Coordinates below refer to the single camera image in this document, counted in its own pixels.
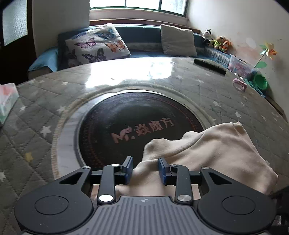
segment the white pillow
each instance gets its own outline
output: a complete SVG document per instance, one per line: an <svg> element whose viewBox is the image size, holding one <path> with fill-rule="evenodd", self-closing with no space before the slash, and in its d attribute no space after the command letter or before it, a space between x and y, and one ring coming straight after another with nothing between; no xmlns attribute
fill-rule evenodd
<svg viewBox="0 0 289 235"><path fill-rule="evenodd" d="M161 25L162 48L164 54L178 56L198 56L192 30Z"/></svg>
<svg viewBox="0 0 289 235"><path fill-rule="evenodd" d="M65 40L71 55L81 64L118 59L130 55L116 28L99 25Z"/></svg>

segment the window pane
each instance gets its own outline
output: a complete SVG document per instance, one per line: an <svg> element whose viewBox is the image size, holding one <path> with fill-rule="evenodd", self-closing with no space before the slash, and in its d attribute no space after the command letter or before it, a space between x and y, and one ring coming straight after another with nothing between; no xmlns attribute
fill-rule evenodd
<svg viewBox="0 0 289 235"><path fill-rule="evenodd" d="M90 0L90 7L124 7L125 0Z"/></svg>
<svg viewBox="0 0 289 235"><path fill-rule="evenodd" d="M185 6L186 0L162 0L161 10L183 15L185 13Z"/></svg>
<svg viewBox="0 0 289 235"><path fill-rule="evenodd" d="M11 2L3 10L2 20L5 46L27 35L27 0Z"/></svg>
<svg viewBox="0 0 289 235"><path fill-rule="evenodd" d="M148 9L159 9L160 0L127 0L127 7L141 7L141 8L148 8Z"/></svg>

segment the window frame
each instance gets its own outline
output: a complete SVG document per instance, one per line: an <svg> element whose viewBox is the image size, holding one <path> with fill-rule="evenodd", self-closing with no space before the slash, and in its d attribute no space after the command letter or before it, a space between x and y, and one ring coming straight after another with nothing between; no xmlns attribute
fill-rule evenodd
<svg viewBox="0 0 289 235"><path fill-rule="evenodd" d="M94 10L94 9L109 9L109 8L140 9L140 10L150 10L150 11L163 12L163 13L168 13L168 14L172 14L172 15L176 15L176 16L186 17L187 10L188 10L188 3L189 3L190 0L185 0L186 4L185 4L185 10L184 10L184 14L183 15L179 14L179 13L171 12L171 11L161 10L162 0L160 0L159 8L157 10L156 9L150 9L150 8L142 8L142 7L127 7L126 6L126 1L127 0L125 0L125 5L124 6L92 7L92 8L90 8L90 10Z"/></svg>

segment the triangular cutout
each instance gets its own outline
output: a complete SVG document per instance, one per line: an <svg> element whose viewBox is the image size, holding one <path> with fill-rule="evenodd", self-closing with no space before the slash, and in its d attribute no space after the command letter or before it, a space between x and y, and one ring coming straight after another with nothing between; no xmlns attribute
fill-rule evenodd
<svg viewBox="0 0 289 235"><path fill-rule="evenodd" d="M76 184L79 180L79 178L81 177L82 172L77 172L76 174L60 181L59 183L61 184Z"/></svg>
<svg viewBox="0 0 289 235"><path fill-rule="evenodd" d="M221 176L216 175L215 173L210 172L210 177L212 178L215 184L231 184L231 182L227 181L226 179L222 178Z"/></svg>

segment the black round cooktop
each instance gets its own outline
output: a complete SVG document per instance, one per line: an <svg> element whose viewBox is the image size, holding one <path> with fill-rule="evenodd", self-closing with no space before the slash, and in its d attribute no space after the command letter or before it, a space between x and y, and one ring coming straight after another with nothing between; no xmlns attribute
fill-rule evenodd
<svg viewBox="0 0 289 235"><path fill-rule="evenodd" d="M181 139L203 128L187 108L149 92L122 93L96 104L84 117L78 135L79 156L93 170L122 164L127 156L134 167L152 139Z"/></svg>

